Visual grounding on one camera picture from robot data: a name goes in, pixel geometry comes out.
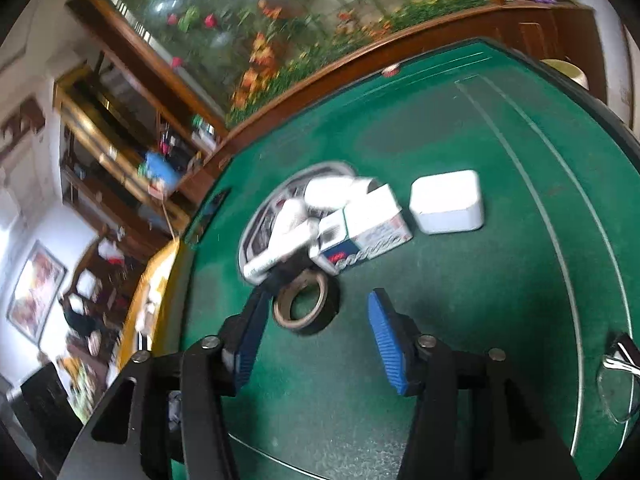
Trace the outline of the black phone on table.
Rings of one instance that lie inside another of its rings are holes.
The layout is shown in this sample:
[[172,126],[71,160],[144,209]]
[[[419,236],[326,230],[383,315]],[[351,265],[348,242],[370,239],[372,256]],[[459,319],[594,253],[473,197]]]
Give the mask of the black phone on table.
[[202,240],[230,193],[231,188],[224,188],[203,205],[184,232],[183,241],[186,244],[195,246]]

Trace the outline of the eyeglasses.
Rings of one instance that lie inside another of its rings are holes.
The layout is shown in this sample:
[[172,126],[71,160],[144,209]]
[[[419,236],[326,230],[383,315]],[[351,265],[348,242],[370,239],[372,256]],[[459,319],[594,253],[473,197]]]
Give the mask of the eyeglasses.
[[617,335],[601,356],[597,389],[605,413],[617,425],[639,413],[639,349],[627,333]]

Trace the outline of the blue thermos jug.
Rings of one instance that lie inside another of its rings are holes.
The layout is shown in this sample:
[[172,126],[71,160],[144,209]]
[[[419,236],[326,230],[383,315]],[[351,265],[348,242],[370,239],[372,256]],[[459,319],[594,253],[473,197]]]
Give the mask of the blue thermos jug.
[[144,158],[144,168],[146,176],[151,180],[162,182],[162,189],[165,194],[172,192],[181,180],[181,174],[157,152],[148,151]]

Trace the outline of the white blue carton box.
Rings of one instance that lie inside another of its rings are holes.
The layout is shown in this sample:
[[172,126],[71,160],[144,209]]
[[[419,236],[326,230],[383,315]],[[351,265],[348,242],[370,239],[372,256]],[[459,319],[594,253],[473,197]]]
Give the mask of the white blue carton box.
[[412,233],[395,194],[384,184],[321,219],[308,256],[327,274],[337,275],[409,240]]

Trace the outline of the white rounded plastic case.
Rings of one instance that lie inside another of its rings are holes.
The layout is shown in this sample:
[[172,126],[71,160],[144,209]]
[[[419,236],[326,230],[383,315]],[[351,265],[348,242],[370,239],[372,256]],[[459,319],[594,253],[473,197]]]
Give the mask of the white rounded plastic case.
[[484,206],[477,172],[461,170],[417,178],[411,185],[409,210],[426,234],[480,229]]

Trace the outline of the wooden cabinet ledge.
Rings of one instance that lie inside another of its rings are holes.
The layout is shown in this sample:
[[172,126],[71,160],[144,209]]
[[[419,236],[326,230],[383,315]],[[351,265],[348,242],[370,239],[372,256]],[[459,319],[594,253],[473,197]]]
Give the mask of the wooden cabinet ledge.
[[473,38],[491,40],[535,60],[570,62],[586,74],[590,94],[608,100],[601,38],[589,6],[523,1],[478,6],[393,32],[293,84],[237,124],[175,191],[199,205],[234,155],[304,108],[388,66]]

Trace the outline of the white bottle with cap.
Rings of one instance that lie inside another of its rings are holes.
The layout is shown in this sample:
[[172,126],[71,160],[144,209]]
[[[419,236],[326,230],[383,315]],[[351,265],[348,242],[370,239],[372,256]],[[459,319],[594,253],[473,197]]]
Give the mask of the white bottle with cap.
[[305,188],[304,201],[311,209],[336,211],[352,200],[381,186],[375,178],[326,176],[311,179]]

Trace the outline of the framed wall painting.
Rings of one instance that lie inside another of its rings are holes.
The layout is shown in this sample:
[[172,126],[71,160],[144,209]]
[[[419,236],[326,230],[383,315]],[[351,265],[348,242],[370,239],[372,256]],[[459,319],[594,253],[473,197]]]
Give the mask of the framed wall painting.
[[32,344],[38,346],[52,304],[67,269],[36,240],[14,286],[6,319]]

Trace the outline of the flower mural glass panel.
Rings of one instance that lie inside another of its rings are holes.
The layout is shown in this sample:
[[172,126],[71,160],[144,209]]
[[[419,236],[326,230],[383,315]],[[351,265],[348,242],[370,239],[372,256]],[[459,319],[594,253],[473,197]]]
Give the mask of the flower mural glass panel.
[[110,0],[236,125],[299,81],[392,32],[487,0]]

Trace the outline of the red white small cup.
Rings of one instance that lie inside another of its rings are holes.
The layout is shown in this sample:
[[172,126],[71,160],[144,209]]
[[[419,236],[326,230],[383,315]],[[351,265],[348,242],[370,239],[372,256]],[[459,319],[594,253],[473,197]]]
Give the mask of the red white small cup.
[[381,75],[383,77],[386,77],[386,78],[393,77],[393,76],[395,76],[395,75],[397,75],[399,73],[399,70],[400,70],[400,65],[399,64],[393,64],[393,65],[386,66],[385,68],[383,68],[381,70]]

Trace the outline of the white pill bottle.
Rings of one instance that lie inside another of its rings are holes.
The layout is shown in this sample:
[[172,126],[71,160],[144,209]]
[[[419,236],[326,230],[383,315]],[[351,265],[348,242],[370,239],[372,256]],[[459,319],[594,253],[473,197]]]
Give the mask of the white pill bottle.
[[276,264],[318,238],[318,225],[302,198],[286,200],[274,220],[267,248],[242,267],[243,278],[254,285],[261,283]]

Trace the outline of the yellow storage box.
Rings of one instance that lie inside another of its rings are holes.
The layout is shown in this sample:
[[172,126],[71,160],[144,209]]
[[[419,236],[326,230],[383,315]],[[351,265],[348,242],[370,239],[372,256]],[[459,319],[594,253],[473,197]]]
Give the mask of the yellow storage box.
[[180,240],[175,238],[157,252],[146,265],[134,298],[131,300],[122,332],[115,366],[122,370],[129,359],[138,351],[138,336],[153,338],[160,316],[160,305],[168,285],[172,267],[178,255]]

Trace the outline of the wooden chair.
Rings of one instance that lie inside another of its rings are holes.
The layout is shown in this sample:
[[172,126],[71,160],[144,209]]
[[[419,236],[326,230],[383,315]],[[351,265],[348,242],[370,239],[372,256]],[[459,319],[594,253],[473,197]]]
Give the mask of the wooden chair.
[[93,333],[121,330],[126,321],[143,264],[127,254],[106,258],[100,254],[103,242],[114,242],[104,224],[75,268],[70,286],[60,298],[65,321],[81,338]]

